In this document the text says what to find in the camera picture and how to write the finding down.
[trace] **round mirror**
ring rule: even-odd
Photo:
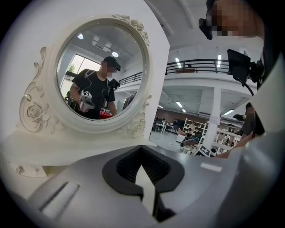
[[[88,27],[61,54],[57,82],[62,99],[83,118],[105,120],[134,103],[143,57],[131,33],[117,26]]]

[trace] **white label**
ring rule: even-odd
[[[214,165],[210,165],[210,164],[207,164],[207,163],[201,163],[200,167],[204,168],[204,169],[212,170],[212,171],[215,171],[215,172],[221,172],[222,169],[223,169],[220,166],[214,166]]]

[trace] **gray surface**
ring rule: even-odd
[[[175,216],[157,223],[138,197],[118,194],[102,177],[102,167],[129,148],[83,159],[50,179],[30,199],[39,208],[65,181],[81,185],[60,222],[68,227],[231,227],[238,225],[262,202],[284,164],[285,131],[252,140],[228,159],[206,158],[151,147],[179,161],[185,176],[173,192],[161,194]],[[222,166],[220,173],[201,163]]]
[[[161,194],[164,206],[171,208],[175,213],[184,210],[188,205],[198,199],[219,178],[221,172],[227,172],[227,160],[198,157],[182,153],[165,151],[163,148],[150,147],[182,164],[185,176],[174,191]],[[201,168],[201,163],[222,167],[221,172]]]
[[[104,164],[133,147],[82,159],[44,183],[28,200],[40,208],[66,181],[80,185],[59,222],[78,227],[146,227],[156,224],[138,196],[117,193],[104,180]]]

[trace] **balcony railing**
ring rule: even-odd
[[[120,83],[120,85],[124,85],[127,83],[139,81],[142,79],[142,77],[143,77],[143,72],[139,72],[139,73],[133,74],[131,76],[128,76],[124,79],[119,80],[119,83]]]
[[[218,59],[192,59],[179,62],[171,62],[167,64],[165,75],[176,73],[227,73],[229,71],[228,60]],[[119,81],[120,85],[139,81],[142,79],[143,73],[139,72],[128,76]]]

